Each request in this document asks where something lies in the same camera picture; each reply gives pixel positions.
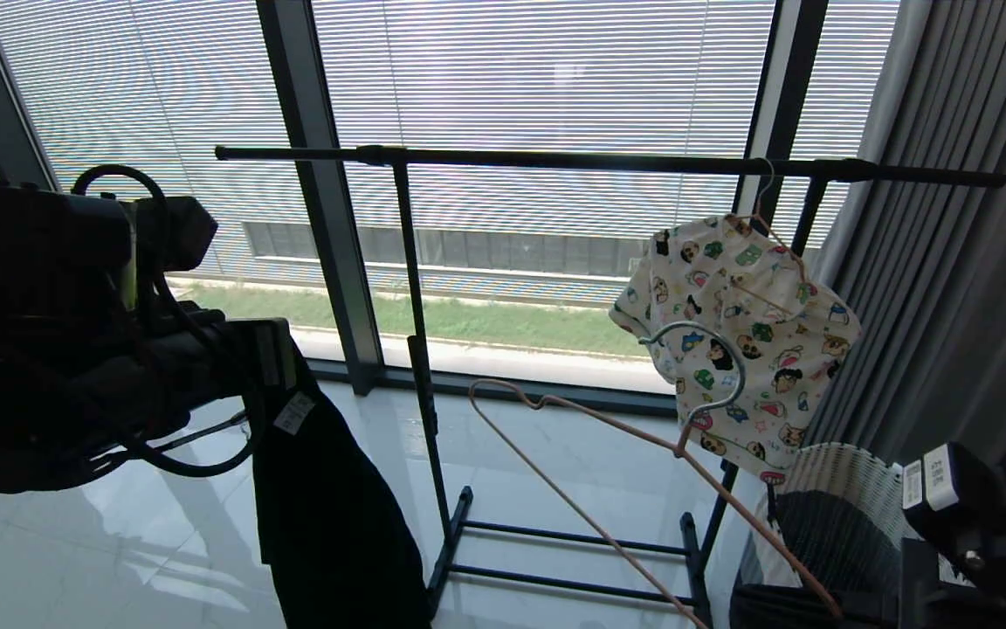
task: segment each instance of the rack base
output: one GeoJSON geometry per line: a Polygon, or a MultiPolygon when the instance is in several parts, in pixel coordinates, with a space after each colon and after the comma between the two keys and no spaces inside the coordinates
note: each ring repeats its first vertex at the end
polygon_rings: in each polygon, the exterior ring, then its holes
{"type": "MultiPolygon", "coordinates": [[[[562,539],[575,541],[578,544],[611,546],[603,537],[593,536],[592,534],[563,533],[559,532],[559,530],[511,526],[496,524],[496,522],[469,519],[468,514],[472,509],[472,487],[464,486],[464,489],[460,490],[460,498],[456,502],[456,508],[453,509],[453,516],[448,521],[447,540],[442,545],[442,551],[440,551],[440,555],[437,557],[437,562],[434,565],[433,576],[430,578],[430,606],[433,614],[437,613],[437,608],[441,604],[442,594],[445,591],[445,585],[453,573],[470,574],[473,577],[516,581],[519,583],[531,583],[531,585],[535,586],[573,590],[580,593],[605,594],[605,596],[610,597],[666,602],[666,598],[662,594],[647,593],[643,590],[613,588],[612,586],[602,586],[599,583],[552,579],[541,577],[537,574],[509,573],[503,570],[486,569],[479,566],[464,566],[456,563],[456,548],[458,548],[458,544],[460,543],[460,536],[468,528],[494,530],[498,533],[519,534],[520,536],[524,534],[524,536],[528,537],[562,539]]],[[[688,571],[688,577],[690,577],[690,596],[678,597],[678,600],[684,605],[691,606],[696,616],[711,626],[709,593],[705,590],[704,562],[701,561],[704,555],[702,555],[701,548],[698,545],[698,529],[694,525],[693,516],[687,511],[686,513],[682,513],[682,519],[679,524],[681,524],[682,529],[682,546],[664,546],[661,544],[647,544],[647,542],[643,541],[620,539],[616,539],[616,541],[624,548],[645,551],[646,553],[678,555],[685,558],[685,568],[688,571]]]]}

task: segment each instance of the cartoon print shirt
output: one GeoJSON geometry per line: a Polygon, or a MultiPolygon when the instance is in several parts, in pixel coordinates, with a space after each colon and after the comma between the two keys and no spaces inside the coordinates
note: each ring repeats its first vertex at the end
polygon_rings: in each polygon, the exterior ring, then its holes
{"type": "Polygon", "coordinates": [[[679,425],[691,423],[691,441],[776,485],[861,337],[841,298],[802,282],[786,248],[735,215],[655,234],[610,316],[636,337],[690,319],[738,347],[743,392],[729,407],[690,418],[695,407],[729,397],[738,377],[733,357],[693,328],[674,329],[650,346],[655,367],[675,386],[679,425]]]}

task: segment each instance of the floor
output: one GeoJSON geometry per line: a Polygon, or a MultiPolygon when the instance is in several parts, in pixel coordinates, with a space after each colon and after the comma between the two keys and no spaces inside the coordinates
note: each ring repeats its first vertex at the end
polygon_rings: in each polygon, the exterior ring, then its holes
{"type": "MultiPolygon", "coordinates": [[[[324,388],[398,496],[430,570],[441,529],[413,394],[376,390],[355,398],[338,383],[324,388]]],[[[472,485],[476,519],[591,533],[472,414],[467,400],[440,398],[437,407],[451,504],[464,485],[472,485]]],[[[192,428],[226,419],[236,409],[234,400],[213,403],[198,411],[192,428]]],[[[701,522],[698,536],[703,536],[714,493],[684,462],[583,415],[535,414],[503,402],[487,403],[487,410],[616,536],[681,545],[678,517],[684,510],[701,522]]],[[[671,422],[634,421],[652,433],[675,433],[671,422]]],[[[175,455],[220,461],[243,439],[239,429],[231,429],[181,447],[175,455]]],[[[707,468],[718,470],[713,455],[694,453],[707,468]]],[[[741,474],[737,496],[753,506],[762,486],[741,474]]],[[[715,626],[726,626],[727,598],[746,534],[747,525],[729,511],[706,574],[715,626]]],[[[626,562],[606,551],[528,538],[467,533],[459,561],[650,589],[626,562]]],[[[675,591],[687,593],[683,563],[647,558],[646,564],[675,591]]],[[[207,480],[173,477],[135,463],[77,489],[0,494],[0,628],[15,626],[284,626],[268,570],[260,563],[248,463],[207,480]]],[[[445,590],[434,626],[658,629],[681,628],[688,621],[658,604],[456,578],[445,590]]]]}

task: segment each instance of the screw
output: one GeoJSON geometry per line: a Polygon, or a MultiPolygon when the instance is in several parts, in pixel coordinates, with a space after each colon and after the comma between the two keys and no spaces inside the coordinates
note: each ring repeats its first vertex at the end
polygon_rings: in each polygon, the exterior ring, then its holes
{"type": "Polygon", "coordinates": [[[981,554],[976,553],[976,551],[970,551],[965,554],[965,566],[970,567],[970,570],[979,571],[985,568],[985,559],[981,557],[981,554]]]}

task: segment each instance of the grass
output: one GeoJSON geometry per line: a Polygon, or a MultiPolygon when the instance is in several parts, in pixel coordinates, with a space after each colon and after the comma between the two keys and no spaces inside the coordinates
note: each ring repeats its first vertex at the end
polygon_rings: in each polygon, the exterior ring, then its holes
{"type": "MultiPolygon", "coordinates": [[[[318,292],[192,284],[181,299],[191,299],[203,307],[218,308],[228,317],[273,315],[285,317],[296,326],[335,329],[332,304],[327,295],[318,292]]],[[[407,297],[376,295],[372,302],[380,333],[413,333],[413,318],[407,297]]],[[[612,323],[604,310],[506,302],[487,302],[486,306],[479,306],[455,299],[428,299],[425,314],[427,332],[437,339],[647,356],[635,338],[612,323]]]]}

